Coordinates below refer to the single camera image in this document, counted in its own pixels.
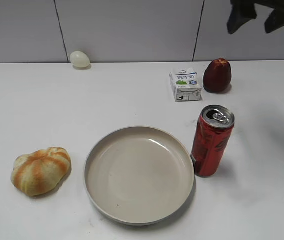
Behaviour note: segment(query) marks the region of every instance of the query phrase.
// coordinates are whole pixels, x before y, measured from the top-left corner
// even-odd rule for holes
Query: can lid
[[[202,110],[201,116],[209,126],[217,129],[227,129],[234,125],[234,115],[223,106],[206,106]]]

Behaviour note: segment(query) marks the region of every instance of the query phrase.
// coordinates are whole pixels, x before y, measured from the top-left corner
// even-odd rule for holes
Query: white tabletop
[[[0,64],[0,240],[283,240],[284,61],[231,62],[232,89],[174,102],[168,73],[188,68],[199,77],[207,62]],[[84,189],[90,149],[127,126],[174,135],[188,151],[204,106],[235,115],[219,169],[196,177],[195,196],[173,217],[129,227],[103,217]],[[10,181],[15,159],[63,147],[72,172],[45,197],[29,198]]]

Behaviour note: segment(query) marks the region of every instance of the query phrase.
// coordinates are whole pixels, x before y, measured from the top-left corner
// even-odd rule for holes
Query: bread roll
[[[56,187],[71,166],[67,151],[49,147],[19,156],[14,162],[11,181],[28,196],[44,194]]]

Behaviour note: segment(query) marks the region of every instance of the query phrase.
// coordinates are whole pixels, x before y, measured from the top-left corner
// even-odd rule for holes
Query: pull tab
[[[229,119],[225,117],[220,111],[217,111],[218,113],[213,114],[213,119],[216,121],[219,121],[222,124],[228,124]]]

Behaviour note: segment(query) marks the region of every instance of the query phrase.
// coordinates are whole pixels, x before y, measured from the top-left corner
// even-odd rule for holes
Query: wall
[[[255,9],[257,18],[229,35],[229,0],[205,0],[194,60],[284,60],[284,27],[265,34],[264,22],[272,9],[260,5]]]
[[[52,0],[0,0],[0,63],[66,62]]]
[[[230,10],[229,0],[0,0],[0,63],[65,63],[73,51],[92,62],[284,60],[284,27],[264,33],[271,9],[256,6],[228,35]]]

